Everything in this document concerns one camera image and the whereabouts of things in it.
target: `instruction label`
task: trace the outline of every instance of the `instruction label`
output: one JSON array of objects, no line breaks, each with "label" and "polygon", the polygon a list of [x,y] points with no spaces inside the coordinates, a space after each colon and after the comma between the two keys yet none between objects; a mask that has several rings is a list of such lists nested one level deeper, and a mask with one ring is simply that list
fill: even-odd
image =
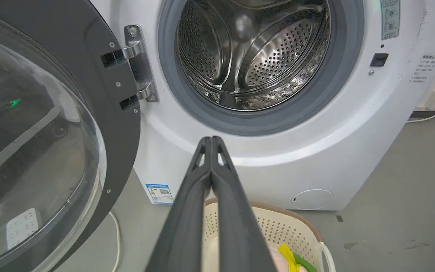
[{"label": "instruction label", "polygon": [[424,54],[417,64],[414,75],[411,76],[409,82],[426,83],[426,81],[435,74],[435,55]]},{"label": "instruction label", "polygon": [[171,205],[174,199],[167,184],[145,184],[155,204]]},{"label": "instruction label", "polygon": [[380,0],[382,40],[399,36],[400,0]]}]

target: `brown basket rim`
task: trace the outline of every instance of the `brown basket rim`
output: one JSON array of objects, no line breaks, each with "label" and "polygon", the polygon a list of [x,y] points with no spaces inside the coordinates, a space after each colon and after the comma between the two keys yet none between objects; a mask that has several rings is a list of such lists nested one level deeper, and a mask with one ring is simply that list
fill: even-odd
[{"label": "brown basket rim", "polygon": [[[217,203],[217,202],[218,202],[217,198],[211,198],[209,200],[206,200],[204,202],[204,205],[207,206],[207,205],[210,205],[212,203]],[[270,210],[271,212],[278,212],[278,213],[281,213],[283,215],[288,215],[288,216],[291,216],[291,217],[293,217],[295,219],[300,220],[305,225],[307,225],[307,227],[309,227],[309,229],[311,229],[311,231],[313,232],[313,235],[315,236],[315,238],[318,241],[318,243],[323,241],[323,238],[321,237],[320,232],[316,229],[316,227],[308,219],[304,218],[303,216],[301,216],[301,215],[299,215],[299,214],[297,214],[295,212],[291,212],[290,210],[285,210],[285,209],[278,208],[278,207],[275,207],[275,206],[272,206],[272,205],[267,205],[267,204],[264,204],[264,203],[259,203],[259,202],[251,201],[250,204],[251,204],[252,207],[255,207],[255,208],[260,208],[260,209],[263,209],[263,210]]]}]

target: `gray floor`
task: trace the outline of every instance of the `gray floor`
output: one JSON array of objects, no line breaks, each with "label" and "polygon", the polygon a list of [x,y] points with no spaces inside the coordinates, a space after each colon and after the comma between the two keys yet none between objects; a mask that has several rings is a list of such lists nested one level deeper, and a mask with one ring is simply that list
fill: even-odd
[{"label": "gray floor", "polygon": [[[145,268],[169,208],[150,204],[131,175],[114,207],[124,247],[119,271]],[[339,272],[435,271],[435,119],[404,127],[345,210],[300,213],[323,234]],[[115,257],[107,217],[58,271],[110,272]]]}]

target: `white power strip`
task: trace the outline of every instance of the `white power strip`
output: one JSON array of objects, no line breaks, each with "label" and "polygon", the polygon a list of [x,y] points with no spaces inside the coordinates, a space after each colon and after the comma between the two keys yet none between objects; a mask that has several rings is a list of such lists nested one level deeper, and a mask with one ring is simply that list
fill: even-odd
[{"label": "white power strip", "polygon": [[8,250],[17,246],[41,227],[40,213],[34,208],[14,217],[6,224]]}]

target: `washing machine door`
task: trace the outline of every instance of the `washing machine door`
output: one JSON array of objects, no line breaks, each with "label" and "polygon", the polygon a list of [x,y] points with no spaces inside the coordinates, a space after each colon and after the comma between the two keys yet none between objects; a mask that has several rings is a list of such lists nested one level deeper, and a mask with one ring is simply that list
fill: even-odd
[{"label": "washing machine door", "polygon": [[87,0],[0,0],[0,271],[54,270],[137,153],[134,75]]}]

